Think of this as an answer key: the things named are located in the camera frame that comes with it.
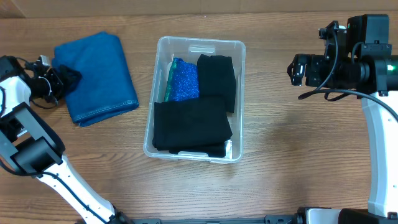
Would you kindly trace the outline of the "blue denim cloth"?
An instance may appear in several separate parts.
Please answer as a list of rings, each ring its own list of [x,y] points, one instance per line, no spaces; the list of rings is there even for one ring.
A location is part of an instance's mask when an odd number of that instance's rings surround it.
[[[118,36],[100,32],[55,47],[52,67],[62,65],[81,74],[65,96],[75,124],[86,127],[139,107]]]

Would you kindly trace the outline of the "black garment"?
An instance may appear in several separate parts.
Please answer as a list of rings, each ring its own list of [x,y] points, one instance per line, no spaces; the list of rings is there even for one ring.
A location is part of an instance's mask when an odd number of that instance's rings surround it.
[[[232,57],[201,54],[197,71],[200,96],[221,96],[226,111],[234,113],[237,84]]]
[[[172,154],[178,154],[179,152],[198,152],[205,153],[209,157],[224,157],[226,155],[225,143],[216,143],[202,146],[193,146],[193,147],[182,147],[182,148],[170,148],[169,152]]]

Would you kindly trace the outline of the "blue green sequin garment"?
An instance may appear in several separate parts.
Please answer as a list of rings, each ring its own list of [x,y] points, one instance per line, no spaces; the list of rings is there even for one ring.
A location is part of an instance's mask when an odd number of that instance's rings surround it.
[[[174,58],[167,79],[164,101],[184,101],[198,98],[197,66]]]

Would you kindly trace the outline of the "black cloth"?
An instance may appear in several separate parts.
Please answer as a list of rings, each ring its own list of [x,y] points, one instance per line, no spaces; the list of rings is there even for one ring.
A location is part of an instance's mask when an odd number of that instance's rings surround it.
[[[219,96],[154,104],[154,137],[157,149],[221,143],[233,135],[224,99]]]

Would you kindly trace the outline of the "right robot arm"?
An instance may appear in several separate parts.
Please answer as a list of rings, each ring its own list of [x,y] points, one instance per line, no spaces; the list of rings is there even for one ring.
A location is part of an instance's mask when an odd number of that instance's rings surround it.
[[[287,68],[293,86],[323,94],[327,101],[361,100],[371,158],[366,209],[301,207],[292,223],[397,223],[397,56],[389,43],[389,16],[364,14],[319,30],[323,55],[297,54]]]

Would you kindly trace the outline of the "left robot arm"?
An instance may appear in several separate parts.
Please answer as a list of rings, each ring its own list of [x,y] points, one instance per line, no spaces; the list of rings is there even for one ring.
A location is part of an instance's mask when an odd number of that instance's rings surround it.
[[[130,223],[72,167],[62,140],[31,108],[36,98],[57,106],[75,89],[80,72],[64,65],[54,70],[44,55],[24,65],[21,61],[1,57],[1,167],[47,184],[80,214],[83,223]]]

